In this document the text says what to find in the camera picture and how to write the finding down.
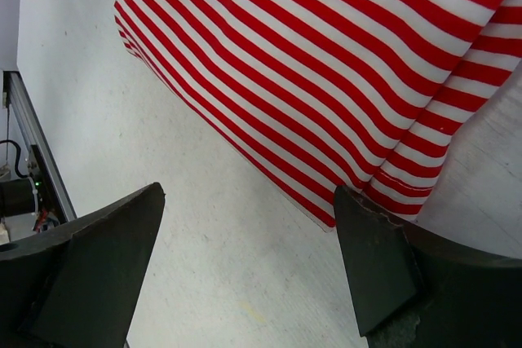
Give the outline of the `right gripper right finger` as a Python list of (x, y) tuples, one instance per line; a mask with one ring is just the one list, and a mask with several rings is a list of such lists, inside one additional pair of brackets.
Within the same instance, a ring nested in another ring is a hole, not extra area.
[(518, 258), (448, 240), (345, 186), (335, 190), (334, 216), (369, 346), (520, 346)]

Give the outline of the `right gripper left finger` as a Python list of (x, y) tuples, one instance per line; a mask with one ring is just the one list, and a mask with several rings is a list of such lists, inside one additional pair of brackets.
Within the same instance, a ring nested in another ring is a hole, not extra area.
[(1, 247), (3, 347), (123, 347), (161, 225), (160, 183)]

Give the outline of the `red striped tank top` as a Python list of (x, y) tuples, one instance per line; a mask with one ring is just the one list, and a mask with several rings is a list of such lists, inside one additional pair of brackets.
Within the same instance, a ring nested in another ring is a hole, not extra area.
[(126, 49), (320, 224), (415, 219), (521, 61), (521, 0), (116, 0)]

